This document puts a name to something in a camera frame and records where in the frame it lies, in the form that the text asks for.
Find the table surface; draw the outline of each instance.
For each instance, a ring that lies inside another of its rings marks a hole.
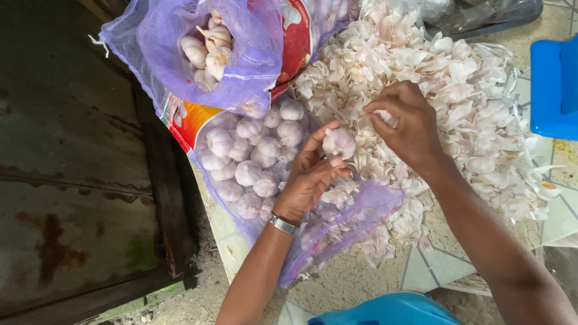
[[[529,67],[529,46],[539,39],[563,40],[578,33],[578,1],[544,1],[544,11],[534,23],[472,40],[505,45],[515,55],[516,66]],[[529,118],[531,71],[518,79],[513,94]],[[578,152],[578,143],[568,142]],[[578,231],[578,164],[568,155],[555,150],[551,141],[544,141],[533,160],[536,166],[566,165],[550,170],[545,180],[556,184],[562,194],[547,202],[550,208],[546,221],[524,220],[512,229],[530,248],[547,245]],[[216,205],[207,194],[201,175],[195,170],[199,189],[217,247],[229,281],[239,270],[249,249],[230,215]],[[403,246],[396,239],[390,242],[397,248],[395,258],[378,268],[369,266],[359,248],[352,248],[332,259],[331,265],[314,277],[294,283],[289,289],[278,288],[264,313],[263,324],[306,324],[306,321],[325,311],[350,308],[385,293],[411,290],[426,292],[475,272],[442,215],[438,205],[424,216],[431,229],[434,250],[427,252],[415,246]]]

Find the hand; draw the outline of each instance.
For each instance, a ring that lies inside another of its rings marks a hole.
[[[378,109],[398,119],[395,128],[373,113]],[[435,109],[417,84],[405,80],[385,87],[363,110],[386,145],[426,181],[447,166],[449,156],[439,142]]]
[[[334,178],[351,175],[340,157],[320,158],[321,144],[328,128],[339,128],[339,122],[330,122],[309,136],[295,156],[287,185],[273,207],[276,216],[294,226],[298,226],[305,212],[319,201]]]

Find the silver wristwatch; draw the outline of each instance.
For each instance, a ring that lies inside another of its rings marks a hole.
[[[269,214],[268,220],[273,226],[283,230],[284,232],[286,232],[290,235],[294,234],[297,231],[297,229],[299,229],[299,227],[293,226],[292,224],[288,223],[287,221],[279,219],[279,217],[274,215],[273,212],[271,212]]]

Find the person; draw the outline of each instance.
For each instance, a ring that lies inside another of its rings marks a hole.
[[[395,127],[375,110],[385,109],[398,119]],[[444,154],[438,138],[435,109],[415,83],[385,87],[363,108],[376,132],[401,160],[430,186],[458,242],[488,283],[508,325],[578,324],[568,298],[538,260],[508,229],[503,218],[481,199]],[[349,175],[338,157],[321,160],[321,143],[333,121],[306,141],[297,154],[291,175],[272,213],[298,226],[338,175]],[[217,317],[217,325],[257,324],[272,298],[292,235],[267,222],[247,255]],[[417,293],[392,293],[345,311],[328,312],[309,324],[459,324],[444,307]]]

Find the left hand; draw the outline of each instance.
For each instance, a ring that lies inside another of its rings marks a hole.
[[[276,216],[299,226],[305,212],[315,206],[334,178],[351,175],[340,157],[320,158],[325,130],[334,130],[339,125],[333,121],[312,133],[295,156],[287,185],[273,207]]]

